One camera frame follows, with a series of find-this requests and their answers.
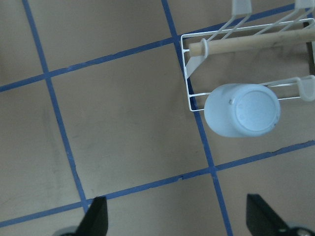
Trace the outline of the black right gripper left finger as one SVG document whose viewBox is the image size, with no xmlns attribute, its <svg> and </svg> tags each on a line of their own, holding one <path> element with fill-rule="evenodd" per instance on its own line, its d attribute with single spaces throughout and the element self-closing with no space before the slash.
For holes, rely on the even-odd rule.
<svg viewBox="0 0 315 236">
<path fill-rule="evenodd" d="M 93 199 L 88 211 L 80 222 L 76 236 L 105 236 L 108 232 L 108 210 L 106 197 Z"/>
</svg>

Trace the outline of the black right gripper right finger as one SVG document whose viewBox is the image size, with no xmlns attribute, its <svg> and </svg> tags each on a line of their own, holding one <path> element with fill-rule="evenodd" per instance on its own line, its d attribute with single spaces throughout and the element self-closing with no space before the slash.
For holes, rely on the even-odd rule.
<svg viewBox="0 0 315 236">
<path fill-rule="evenodd" d="M 247 228 L 252 236 L 288 236 L 290 231 L 259 194 L 247 195 Z"/>
</svg>

